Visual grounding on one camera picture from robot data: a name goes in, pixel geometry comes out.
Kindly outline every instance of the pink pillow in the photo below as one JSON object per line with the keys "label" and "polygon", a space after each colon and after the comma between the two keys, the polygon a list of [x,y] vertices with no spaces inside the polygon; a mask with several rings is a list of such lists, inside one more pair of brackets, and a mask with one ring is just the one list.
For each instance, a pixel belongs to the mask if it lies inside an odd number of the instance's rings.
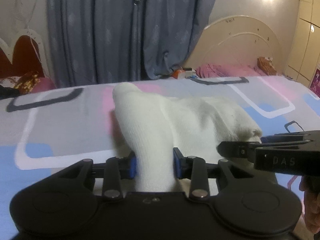
{"label": "pink pillow", "polygon": [[258,66],[255,66],[253,68],[260,76],[268,76],[266,73],[263,72],[263,70],[261,68],[259,68]]}
{"label": "pink pillow", "polygon": [[220,77],[212,68],[212,64],[204,64],[196,69],[196,74],[201,78]]}
{"label": "pink pillow", "polygon": [[39,79],[40,79],[40,82],[35,85],[35,87],[31,91],[32,94],[56,89],[56,86],[54,85],[54,83],[51,81],[50,78],[39,78]]}
{"label": "pink pillow", "polygon": [[221,72],[226,77],[256,77],[261,76],[250,66],[242,65],[213,65],[215,72]]}

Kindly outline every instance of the cream headboard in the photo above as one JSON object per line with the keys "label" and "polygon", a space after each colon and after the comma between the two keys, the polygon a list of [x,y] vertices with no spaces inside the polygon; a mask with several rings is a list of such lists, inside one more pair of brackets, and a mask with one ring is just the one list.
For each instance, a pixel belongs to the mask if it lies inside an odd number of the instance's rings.
{"label": "cream headboard", "polygon": [[184,66],[193,69],[206,63],[255,66],[260,56],[272,57],[274,67],[282,73],[282,52],[274,32],[255,18],[232,16],[204,29]]}

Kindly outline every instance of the patterned bedsheet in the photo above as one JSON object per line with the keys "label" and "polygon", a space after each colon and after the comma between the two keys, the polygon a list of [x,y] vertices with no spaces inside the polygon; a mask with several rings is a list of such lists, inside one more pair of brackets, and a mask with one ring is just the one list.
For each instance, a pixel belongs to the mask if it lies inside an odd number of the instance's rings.
{"label": "patterned bedsheet", "polygon": [[[230,98],[257,122],[264,135],[320,129],[320,98],[303,85],[280,76],[233,82],[238,80],[212,78],[205,79],[210,81],[205,84],[188,79],[157,80],[135,85],[170,97]],[[102,163],[128,150],[113,112],[113,87],[56,89],[0,101],[0,239],[17,233],[9,203],[19,190],[84,158]],[[276,177],[302,200],[299,177]]]}

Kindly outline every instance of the red headboard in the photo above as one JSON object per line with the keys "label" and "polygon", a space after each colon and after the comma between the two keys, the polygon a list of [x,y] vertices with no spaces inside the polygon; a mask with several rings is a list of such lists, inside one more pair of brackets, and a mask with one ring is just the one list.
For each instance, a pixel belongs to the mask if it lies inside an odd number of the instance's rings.
{"label": "red headboard", "polygon": [[[31,39],[39,55],[38,44]],[[12,64],[6,53],[0,48],[0,78],[23,76],[30,71],[38,71],[44,77],[42,65],[32,47],[30,37],[22,35],[16,41],[12,51]]]}

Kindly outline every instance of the pillow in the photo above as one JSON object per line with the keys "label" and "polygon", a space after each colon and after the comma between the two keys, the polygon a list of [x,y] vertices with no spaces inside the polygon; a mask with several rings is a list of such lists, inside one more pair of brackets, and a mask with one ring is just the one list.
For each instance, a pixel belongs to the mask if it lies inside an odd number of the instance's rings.
{"label": "pillow", "polygon": [[37,71],[30,71],[24,74],[14,86],[14,88],[18,89],[21,95],[26,95],[30,93],[35,85],[39,83],[38,79],[39,73]]}
{"label": "pillow", "polygon": [[39,78],[39,83],[35,85],[31,93],[39,93],[52,89],[56,89],[56,86],[50,78]]}
{"label": "pillow", "polygon": [[260,76],[268,76],[266,73],[263,72],[258,66],[254,66],[254,71],[257,72]]}
{"label": "pillow", "polygon": [[212,68],[212,64],[204,64],[196,69],[196,74],[200,78],[220,77]]}
{"label": "pillow", "polygon": [[260,76],[250,66],[242,65],[213,65],[212,66],[216,73],[220,72],[225,77],[256,77]]}
{"label": "pillow", "polygon": [[0,78],[0,85],[7,88],[14,88],[20,77]]}

